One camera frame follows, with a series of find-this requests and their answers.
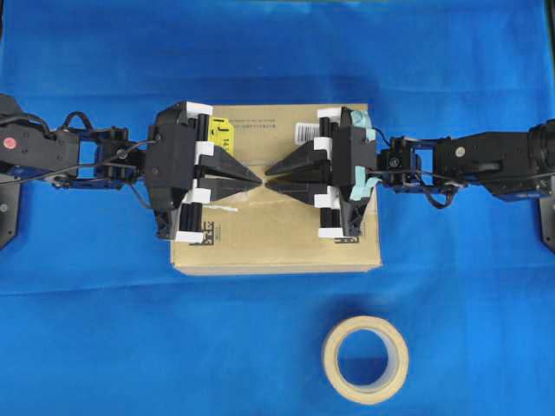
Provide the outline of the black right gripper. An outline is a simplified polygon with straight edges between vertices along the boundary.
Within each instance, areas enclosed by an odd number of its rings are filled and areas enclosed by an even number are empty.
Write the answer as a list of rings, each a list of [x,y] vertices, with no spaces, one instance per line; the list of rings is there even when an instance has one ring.
[[[365,212],[378,180],[376,130],[369,114],[348,107],[317,111],[320,135],[265,171],[266,176],[293,173],[330,162],[330,183],[293,183],[271,180],[265,186],[320,210],[320,238],[359,237]]]

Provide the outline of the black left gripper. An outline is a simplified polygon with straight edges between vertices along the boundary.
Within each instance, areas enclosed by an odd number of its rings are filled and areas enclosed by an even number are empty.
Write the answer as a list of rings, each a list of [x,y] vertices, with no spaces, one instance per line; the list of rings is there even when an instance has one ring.
[[[224,148],[207,140],[212,107],[180,101],[159,112],[149,127],[144,176],[157,237],[200,243],[202,205],[262,185]],[[224,178],[194,179],[195,166]],[[188,193],[188,203],[182,201]]]

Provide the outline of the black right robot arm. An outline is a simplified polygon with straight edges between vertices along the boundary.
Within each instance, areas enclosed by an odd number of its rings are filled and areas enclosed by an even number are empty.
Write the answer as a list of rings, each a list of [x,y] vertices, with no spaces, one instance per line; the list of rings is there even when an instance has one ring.
[[[365,111],[320,109],[318,134],[266,171],[266,187],[320,211],[320,238],[359,237],[374,189],[418,193],[437,209],[479,185],[506,202],[536,199],[541,236],[554,246],[554,122],[526,132],[388,140]]]

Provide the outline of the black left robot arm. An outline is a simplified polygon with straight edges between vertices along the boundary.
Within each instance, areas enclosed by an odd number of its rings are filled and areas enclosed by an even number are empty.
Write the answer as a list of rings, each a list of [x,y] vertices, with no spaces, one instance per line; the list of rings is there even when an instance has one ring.
[[[51,129],[1,97],[1,245],[17,234],[21,187],[44,181],[55,189],[120,190],[144,184],[143,205],[161,240],[199,244],[205,205],[248,192],[261,179],[209,139],[212,107],[180,101],[159,112],[147,138],[124,127],[94,128],[82,112]]]

